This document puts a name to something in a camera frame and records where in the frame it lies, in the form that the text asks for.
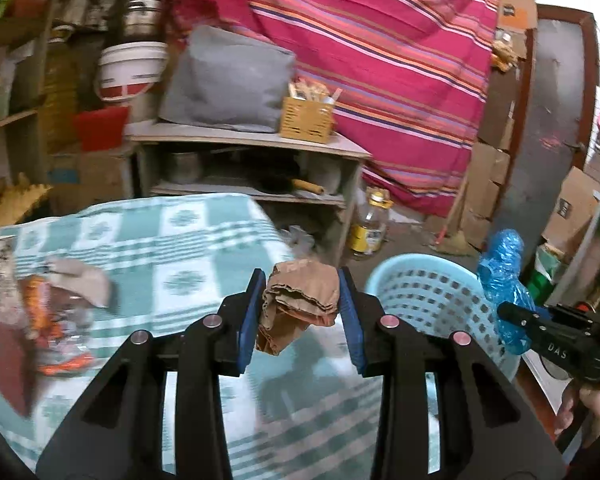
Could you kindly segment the person's right hand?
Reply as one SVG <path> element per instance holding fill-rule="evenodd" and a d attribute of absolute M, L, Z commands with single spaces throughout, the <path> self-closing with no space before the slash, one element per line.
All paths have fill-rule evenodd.
<path fill-rule="evenodd" d="M 554 434 L 560 436 L 569 428 L 576 417 L 576 408 L 584 406 L 591 421 L 583 429 L 583 446 L 588 448 L 600 436 L 600 385 L 586 384 L 573 380 L 562 393 L 562 404 L 554 423 Z"/>

